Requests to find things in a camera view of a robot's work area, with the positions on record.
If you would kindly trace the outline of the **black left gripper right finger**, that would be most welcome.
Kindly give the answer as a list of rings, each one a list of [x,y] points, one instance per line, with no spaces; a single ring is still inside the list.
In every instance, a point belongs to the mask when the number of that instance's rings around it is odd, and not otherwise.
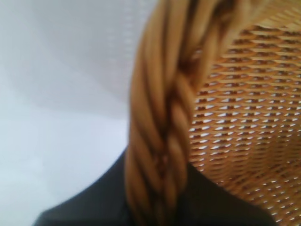
[[[266,211],[230,194],[191,164],[180,195],[175,226],[276,226]]]

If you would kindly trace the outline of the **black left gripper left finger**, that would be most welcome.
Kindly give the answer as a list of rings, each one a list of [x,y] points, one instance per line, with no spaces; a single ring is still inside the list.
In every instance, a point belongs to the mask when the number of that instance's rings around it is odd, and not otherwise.
[[[122,153],[88,188],[42,212],[35,226],[134,226],[126,204]]]

